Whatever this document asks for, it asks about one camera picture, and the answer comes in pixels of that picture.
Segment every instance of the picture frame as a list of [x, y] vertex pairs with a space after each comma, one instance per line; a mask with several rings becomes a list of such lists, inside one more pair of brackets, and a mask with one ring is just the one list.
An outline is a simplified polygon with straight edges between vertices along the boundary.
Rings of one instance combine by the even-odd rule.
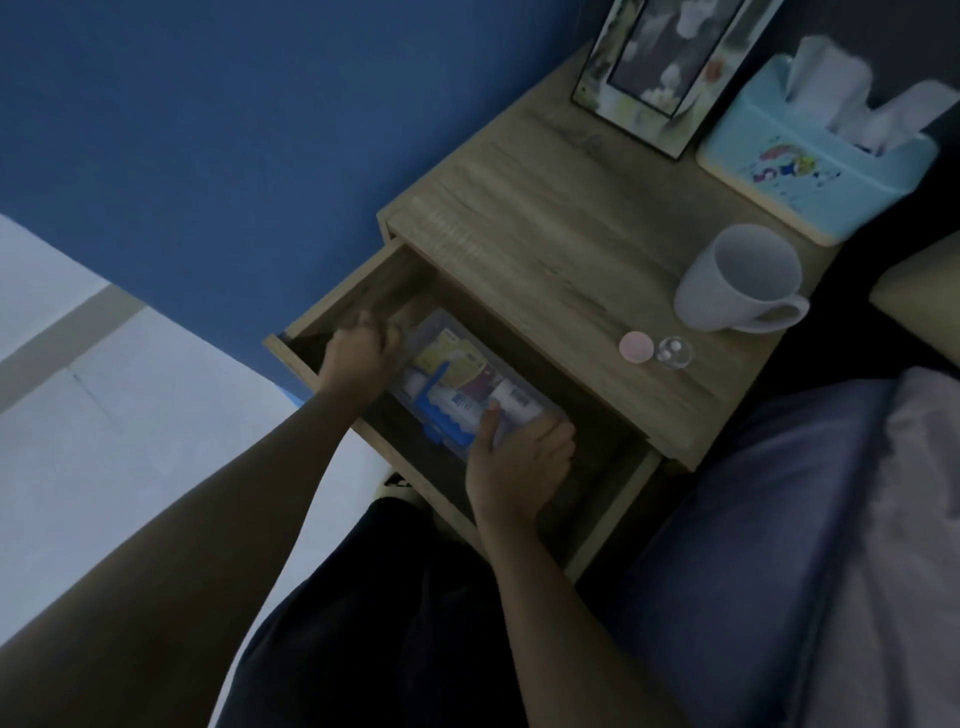
[[783, 0], [614, 0], [572, 100], [673, 159]]

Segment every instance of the drawer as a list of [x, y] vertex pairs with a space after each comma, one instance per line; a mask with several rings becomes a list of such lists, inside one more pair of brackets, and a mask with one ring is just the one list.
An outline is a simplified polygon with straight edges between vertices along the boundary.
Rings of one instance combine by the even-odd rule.
[[[577, 451], [570, 476], [538, 516], [544, 543], [576, 580], [653, 474], [660, 454], [402, 238], [264, 343], [304, 384], [316, 389], [327, 341], [337, 328], [352, 326], [360, 310], [409, 329], [437, 307], [449, 311], [576, 425]], [[353, 428], [483, 553], [464, 486], [466, 465], [460, 458], [431, 443], [420, 423], [390, 393], [374, 402]]]

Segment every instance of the right hand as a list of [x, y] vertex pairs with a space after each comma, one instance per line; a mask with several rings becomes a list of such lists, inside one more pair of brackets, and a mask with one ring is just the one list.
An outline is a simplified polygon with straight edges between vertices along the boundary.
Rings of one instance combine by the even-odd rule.
[[362, 412], [383, 394], [403, 356], [403, 333], [361, 311], [353, 328], [338, 328], [326, 345], [318, 391], [342, 395]]
[[574, 427], [556, 415], [541, 415], [512, 432], [496, 449], [499, 407], [480, 420], [467, 462], [467, 495], [477, 525], [512, 522], [533, 526], [540, 509], [570, 472]]

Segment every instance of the cartoon print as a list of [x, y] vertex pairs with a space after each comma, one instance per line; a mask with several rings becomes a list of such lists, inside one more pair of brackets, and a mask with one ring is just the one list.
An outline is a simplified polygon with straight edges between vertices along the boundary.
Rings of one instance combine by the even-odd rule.
[[766, 152], [760, 155], [760, 158], [764, 161], [768, 159], [776, 159], [777, 157], [782, 157], [786, 154], [794, 154], [797, 157], [802, 157], [806, 152], [798, 146], [793, 144], [778, 144], [777, 146], [771, 147]]
[[739, 168], [738, 176], [798, 214], [804, 214], [816, 193], [840, 177], [840, 170], [829, 162], [786, 143], [782, 136], [771, 136], [761, 143], [756, 157]]
[[767, 167], [758, 175], [754, 174], [754, 182], [766, 182], [767, 180], [775, 180], [777, 178], [777, 170], [773, 167]]

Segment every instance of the tissue box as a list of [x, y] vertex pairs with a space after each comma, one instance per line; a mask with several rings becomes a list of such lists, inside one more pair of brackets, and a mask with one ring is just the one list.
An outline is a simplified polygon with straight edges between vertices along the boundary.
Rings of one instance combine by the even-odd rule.
[[874, 157], [786, 105], [789, 56], [743, 87], [697, 151], [711, 175], [820, 245], [836, 245], [910, 194], [939, 153], [918, 134]]

